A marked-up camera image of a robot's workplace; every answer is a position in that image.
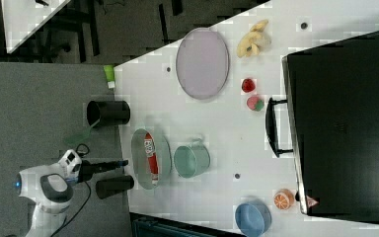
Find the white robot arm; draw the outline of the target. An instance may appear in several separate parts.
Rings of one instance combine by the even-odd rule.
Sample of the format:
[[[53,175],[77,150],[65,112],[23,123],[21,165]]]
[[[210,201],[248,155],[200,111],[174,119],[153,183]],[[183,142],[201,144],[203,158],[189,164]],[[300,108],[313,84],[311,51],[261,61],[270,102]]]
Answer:
[[[30,230],[26,237],[51,237],[66,225],[67,209],[73,198],[73,187],[92,179],[94,174],[124,167],[127,160],[90,163],[84,153],[68,149],[50,165],[24,169],[17,174],[15,188],[20,198],[35,204]]]

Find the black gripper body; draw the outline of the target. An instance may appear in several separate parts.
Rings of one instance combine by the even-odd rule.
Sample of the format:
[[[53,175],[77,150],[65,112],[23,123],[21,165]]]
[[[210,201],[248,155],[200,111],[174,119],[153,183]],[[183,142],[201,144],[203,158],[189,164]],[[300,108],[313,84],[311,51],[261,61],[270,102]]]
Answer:
[[[128,161],[111,161],[101,163],[90,163],[84,160],[79,170],[78,182],[87,182],[92,179],[95,174],[105,173],[128,165]]]

